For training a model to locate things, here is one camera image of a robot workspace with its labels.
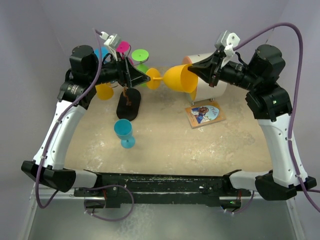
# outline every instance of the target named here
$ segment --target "tabletop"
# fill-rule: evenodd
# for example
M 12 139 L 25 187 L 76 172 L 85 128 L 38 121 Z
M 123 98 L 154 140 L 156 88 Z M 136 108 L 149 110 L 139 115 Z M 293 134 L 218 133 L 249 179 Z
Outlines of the tabletop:
M 263 132 L 245 101 L 246 90 L 228 85 L 216 98 L 226 120 L 191 128 L 185 93 L 162 84 L 138 86 L 141 103 L 133 120 L 136 144 L 125 149 L 114 132 L 121 86 L 110 100 L 96 96 L 71 140 L 65 167 L 108 173 L 221 176 L 236 169 L 272 169 Z

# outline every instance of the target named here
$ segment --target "gray wall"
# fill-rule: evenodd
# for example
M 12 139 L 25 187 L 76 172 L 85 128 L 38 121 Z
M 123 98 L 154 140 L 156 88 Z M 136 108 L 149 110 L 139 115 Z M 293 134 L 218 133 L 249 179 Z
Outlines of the gray wall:
M 288 0 L 39 0 L 66 55 L 96 46 L 91 28 L 117 33 L 132 49 L 149 51 L 150 66 L 180 64 L 186 55 L 214 51 L 224 30 L 244 39 L 276 23 Z M 266 41 L 270 33 L 255 43 Z M 248 59 L 252 48 L 243 48 Z
M 1 0 L 0 33 L 0 239 L 15 240 L 34 184 L 20 167 L 47 133 L 68 59 L 36 0 Z
M 303 165 L 310 176 L 317 178 L 319 184 L 320 2 L 310 0 L 306 4 L 300 0 L 289 0 L 280 21 L 296 24 L 303 36 L 303 66 L 294 133 Z M 286 67 L 278 82 L 293 96 L 298 65 L 298 39 L 291 29 L 281 27 L 274 30 L 269 43 L 279 47 L 283 53 Z M 320 194 L 311 193 L 311 196 L 320 205 Z M 303 194 L 297 197 L 296 202 L 307 239 L 318 240 L 320 214 L 313 209 Z

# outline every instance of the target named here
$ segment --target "black platform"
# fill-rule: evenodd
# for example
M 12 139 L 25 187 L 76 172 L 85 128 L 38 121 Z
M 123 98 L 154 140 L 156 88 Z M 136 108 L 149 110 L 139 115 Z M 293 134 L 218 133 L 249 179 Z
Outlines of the black platform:
M 118 107 L 116 108 L 116 115 L 119 119 L 132 121 L 138 116 L 141 94 L 135 88 L 128 88 L 125 93 L 131 101 L 131 105 L 127 105 L 127 98 L 121 92 Z

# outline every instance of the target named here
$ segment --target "yellow plastic cup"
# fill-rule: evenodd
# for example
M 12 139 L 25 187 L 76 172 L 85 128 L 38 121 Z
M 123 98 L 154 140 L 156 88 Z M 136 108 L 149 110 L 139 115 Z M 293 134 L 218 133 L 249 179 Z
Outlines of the yellow plastic cup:
M 95 86 L 96 95 L 100 100 L 108 100 L 114 95 L 114 90 L 107 83 Z
M 171 67 L 165 72 L 163 82 L 168 88 L 183 93 L 192 93 L 198 85 L 198 76 L 188 70 L 191 64 Z
M 148 71 L 146 71 L 145 74 L 150 77 L 150 81 L 146 83 L 146 86 L 149 89 L 155 90 L 161 85 L 161 81 L 163 80 L 163 78 L 161 77 L 161 74 L 157 69 L 151 67 L 148 69 Z

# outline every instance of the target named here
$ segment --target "book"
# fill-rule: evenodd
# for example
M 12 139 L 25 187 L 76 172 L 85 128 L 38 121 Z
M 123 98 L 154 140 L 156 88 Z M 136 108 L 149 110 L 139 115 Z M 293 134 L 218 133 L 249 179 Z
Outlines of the book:
M 193 129 L 227 119 L 216 101 L 190 106 L 185 111 Z

